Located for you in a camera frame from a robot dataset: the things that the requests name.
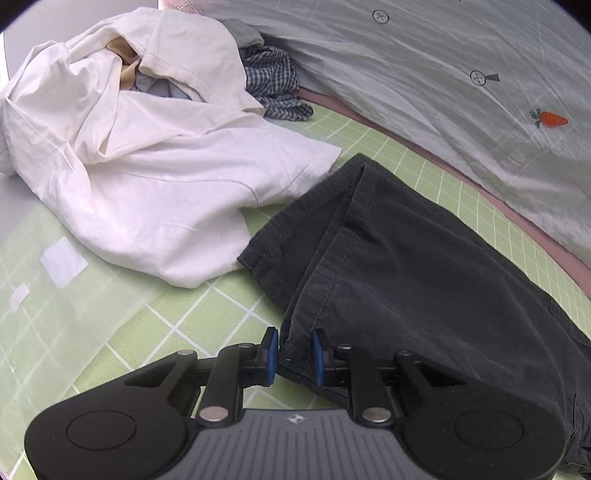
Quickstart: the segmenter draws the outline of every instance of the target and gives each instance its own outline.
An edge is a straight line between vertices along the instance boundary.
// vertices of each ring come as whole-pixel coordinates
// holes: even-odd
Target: plaid fabric
[[[265,107],[265,116],[303,121],[314,114],[300,97],[296,69],[286,51],[253,46],[241,48],[240,58],[246,71],[246,91]]]

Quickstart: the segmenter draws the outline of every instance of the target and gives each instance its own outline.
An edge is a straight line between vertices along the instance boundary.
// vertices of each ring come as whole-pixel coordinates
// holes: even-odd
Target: beige fabric
[[[137,72],[141,58],[123,37],[117,37],[106,45],[107,49],[116,53],[123,65],[121,66],[121,78],[119,90],[131,90],[135,83],[135,72]]]

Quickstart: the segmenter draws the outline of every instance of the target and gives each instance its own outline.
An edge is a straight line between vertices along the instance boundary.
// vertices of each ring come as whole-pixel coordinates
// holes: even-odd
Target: dark gray pants
[[[591,472],[590,340],[512,262],[379,164],[353,157],[239,260],[286,312],[283,376],[314,390],[318,327],[377,357],[412,350],[557,415],[564,465]]]

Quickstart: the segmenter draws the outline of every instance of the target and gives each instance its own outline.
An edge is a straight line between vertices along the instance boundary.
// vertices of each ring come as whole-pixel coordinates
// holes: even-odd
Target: white shirt
[[[118,36],[140,71],[194,101],[119,91],[121,59],[104,48]],[[198,286],[238,267],[241,207],[302,195],[340,153],[263,120],[245,85],[219,22],[149,8],[113,17],[27,57],[0,100],[0,171],[105,260]]]

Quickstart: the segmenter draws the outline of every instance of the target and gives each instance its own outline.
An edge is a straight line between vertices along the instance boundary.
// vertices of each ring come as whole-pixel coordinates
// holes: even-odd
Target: white tape
[[[41,263],[58,288],[64,288],[88,266],[65,236],[43,252]]]
[[[21,283],[10,295],[8,305],[13,312],[16,312],[21,306],[21,303],[29,295],[29,289],[24,283]]]

